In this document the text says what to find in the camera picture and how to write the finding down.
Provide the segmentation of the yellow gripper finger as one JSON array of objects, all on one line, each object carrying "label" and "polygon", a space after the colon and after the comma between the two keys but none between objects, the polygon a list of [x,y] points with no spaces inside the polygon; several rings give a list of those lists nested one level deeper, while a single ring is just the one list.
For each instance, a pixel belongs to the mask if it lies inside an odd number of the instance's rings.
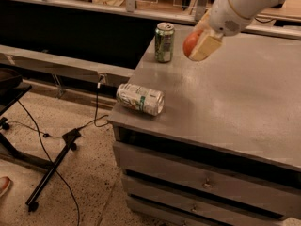
[{"label": "yellow gripper finger", "polygon": [[193,31],[205,31],[209,30],[209,18],[210,18],[210,11],[207,10],[205,14],[202,16],[202,18],[198,21],[198,23],[195,25]]},{"label": "yellow gripper finger", "polygon": [[194,32],[192,39],[194,46],[188,57],[193,61],[202,61],[222,45],[223,35],[212,29],[206,29]]}]

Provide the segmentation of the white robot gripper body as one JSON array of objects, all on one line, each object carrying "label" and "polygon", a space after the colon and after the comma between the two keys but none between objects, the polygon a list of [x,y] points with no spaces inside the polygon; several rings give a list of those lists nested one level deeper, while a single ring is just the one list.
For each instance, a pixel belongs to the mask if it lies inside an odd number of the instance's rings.
[{"label": "white robot gripper body", "polygon": [[251,24],[264,9],[285,0],[214,0],[209,15],[209,26],[224,36],[234,36]]}]

